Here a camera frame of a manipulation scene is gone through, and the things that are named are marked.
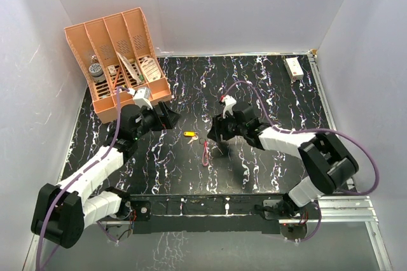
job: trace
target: white box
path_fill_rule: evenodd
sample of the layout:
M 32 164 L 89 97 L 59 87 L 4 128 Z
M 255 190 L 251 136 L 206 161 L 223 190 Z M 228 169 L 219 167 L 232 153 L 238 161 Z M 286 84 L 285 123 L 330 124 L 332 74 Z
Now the white box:
M 286 66 L 288 75 L 290 75 L 291 81 L 303 79 L 304 72 L 297 57 L 284 59 L 284 65 Z

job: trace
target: yellow object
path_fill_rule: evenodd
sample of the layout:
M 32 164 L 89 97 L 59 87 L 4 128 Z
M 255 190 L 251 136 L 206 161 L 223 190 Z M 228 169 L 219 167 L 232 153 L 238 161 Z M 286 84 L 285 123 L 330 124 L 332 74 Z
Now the yellow object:
M 196 132 L 191 131 L 184 132 L 184 136 L 196 136 L 196 135 L 198 135 Z

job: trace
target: small white box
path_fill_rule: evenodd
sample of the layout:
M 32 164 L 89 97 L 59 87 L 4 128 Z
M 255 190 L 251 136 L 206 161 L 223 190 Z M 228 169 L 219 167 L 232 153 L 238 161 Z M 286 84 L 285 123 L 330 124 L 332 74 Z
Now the small white box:
M 116 75 L 116 68 L 114 67 L 114 65 L 108 66 L 107 70 L 109 71 L 110 76 L 114 76 Z
M 288 75 L 290 75 L 291 81 L 301 80 L 304 77 L 303 69 L 298 62 L 298 58 L 286 58 L 284 60 Z

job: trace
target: white block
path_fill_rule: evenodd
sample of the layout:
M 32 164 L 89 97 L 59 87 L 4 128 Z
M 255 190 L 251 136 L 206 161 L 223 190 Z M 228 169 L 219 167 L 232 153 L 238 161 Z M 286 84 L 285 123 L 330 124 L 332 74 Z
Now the white block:
M 311 182 L 310 177 L 306 177 L 304 180 L 294 186 L 288 195 L 298 207 L 303 207 L 309 202 L 321 198 L 324 193 L 315 187 L 313 182 Z
M 226 95 L 223 97 L 222 102 L 224 102 L 223 118 L 226 118 L 226 112 L 233 115 L 233 111 L 231 109 L 236 104 L 236 99 L 234 99 L 232 96 Z
M 300 63 L 298 62 L 298 57 L 284 59 L 284 65 L 286 66 L 291 81 L 303 79 L 304 72 L 300 66 Z
M 116 68 L 114 67 L 114 65 L 108 66 L 107 69 L 109 70 L 109 74 L 110 74 L 111 76 L 114 76 L 114 75 L 117 74 Z
M 85 228 L 108 215 L 116 214 L 120 202 L 121 198 L 110 191 L 103 191 L 99 196 L 87 200 L 83 206 Z
M 151 96 L 151 90 L 148 87 L 140 88 L 133 96 L 134 103 L 140 108 L 146 106 L 148 109 L 152 109 L 150 101 L 148 100 Z

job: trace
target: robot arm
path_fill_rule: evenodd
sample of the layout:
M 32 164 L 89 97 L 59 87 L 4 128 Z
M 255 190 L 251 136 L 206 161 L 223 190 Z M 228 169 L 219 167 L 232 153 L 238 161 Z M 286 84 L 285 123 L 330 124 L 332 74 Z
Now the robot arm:
M 225 96 L 222 114 L 212 118 L 208 138 L 216 142 L 243 136 L 250 146 L 288 153 L 303 161 L 308 177 L 299 182 L 273 211 L 294 216 L 301 207 L 323 195 L 330 195 L 352 177 L 359 166 L 334 134 L 285 134 L 261 123 L 250 104 Z
M 68 187 L 53 209 L 46 226 L 46 239 L 69 248 L 75 245 L 83 230 L 92 223 L 108 215 L 128 214 L 125 205 L 128 194 L 124 191 L 110 187 L 96 197 L 89 197 L 110 174 L 132 157 L 137 149 L 137 141 L 144 134 L 172 129 L 180 117 L 163 102 L 154 108 L 148 101 L 148 88 L 137 92 L 130 90 L 130 93 L 135 104 L 126 105 L 121 110 L 118 137 L 114 140 L 115 130 L 112 130 L 103 147 L 77 172 L 56 186 L 46 184 L 40 189 L 31 223 L 33 233 L 40 234 L 50 204 L 75 179 L 77 181 Z M 113 147 L 106 155 L 112 143 Z

